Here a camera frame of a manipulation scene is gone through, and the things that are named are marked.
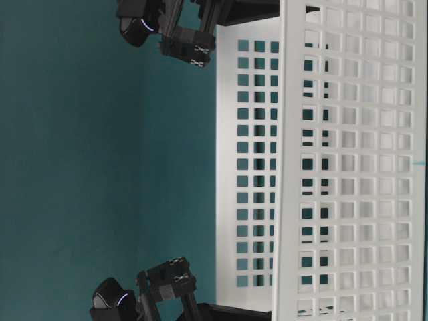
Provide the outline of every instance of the teal wall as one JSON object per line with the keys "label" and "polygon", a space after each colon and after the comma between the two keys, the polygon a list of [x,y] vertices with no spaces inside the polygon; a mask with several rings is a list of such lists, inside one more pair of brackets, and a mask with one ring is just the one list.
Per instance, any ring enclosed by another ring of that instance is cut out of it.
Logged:
{"label": "teal wall", "polygon": [[[182,26],[198,28],[197,8],[187,1]],[[149,39],[142,53],[138,264],[186,256],[197,300],[215,302],[215,54],[196,68],[159,55],[158,41]],[[160,310],[163,320],[175,320],[180,302],[163,302]]]}
{"label": "teal wall", "polygon": [[215,299],[215,66],[126,45],[115,9],[2,3],[0,320],[89,320],[98,282],[180,255]]}
{"label": "teal wall", "polygon": [[98,282],[133,284],[141,53],[115,1],[0,9],[0,320],[89,320]]}

